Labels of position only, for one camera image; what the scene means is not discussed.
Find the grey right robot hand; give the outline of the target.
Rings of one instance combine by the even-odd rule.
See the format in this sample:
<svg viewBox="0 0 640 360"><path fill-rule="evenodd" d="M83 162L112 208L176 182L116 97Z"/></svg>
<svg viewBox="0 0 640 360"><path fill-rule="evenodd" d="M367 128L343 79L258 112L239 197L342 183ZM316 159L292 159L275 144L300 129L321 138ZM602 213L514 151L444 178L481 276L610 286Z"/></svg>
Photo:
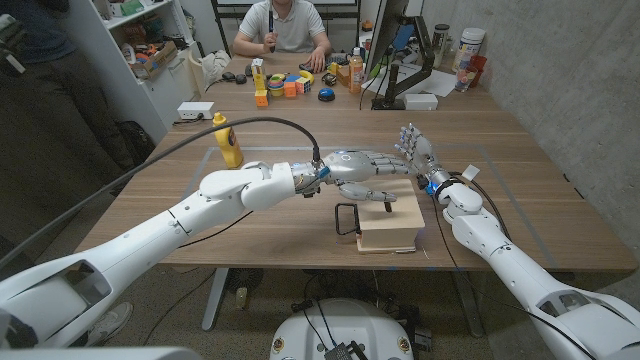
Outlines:
<svg viewBox="0 0 640 360"><path fill-rule="evenodd" d="M438 197L439 192L451 184L453 176L440 164L431 142L412 123L401 128L400 143L395 148L406 158L421 190Z"/></svg>

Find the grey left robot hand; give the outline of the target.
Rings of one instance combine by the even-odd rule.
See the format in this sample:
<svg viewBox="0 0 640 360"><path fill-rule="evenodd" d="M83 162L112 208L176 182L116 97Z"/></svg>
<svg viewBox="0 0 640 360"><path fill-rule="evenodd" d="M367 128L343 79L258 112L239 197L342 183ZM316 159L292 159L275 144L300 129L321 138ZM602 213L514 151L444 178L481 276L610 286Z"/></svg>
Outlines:
<svg viewBox="0 0 640 360"><path fill-rule="evenodd" d="M340 194L350 200L395 202L394 194L371 190L362 182L377 175L406 175L407 164L385 153L357 150L334 151L319 162L294 163L290 166L295 193L312 197L322 183L336 185Z"/></svg>

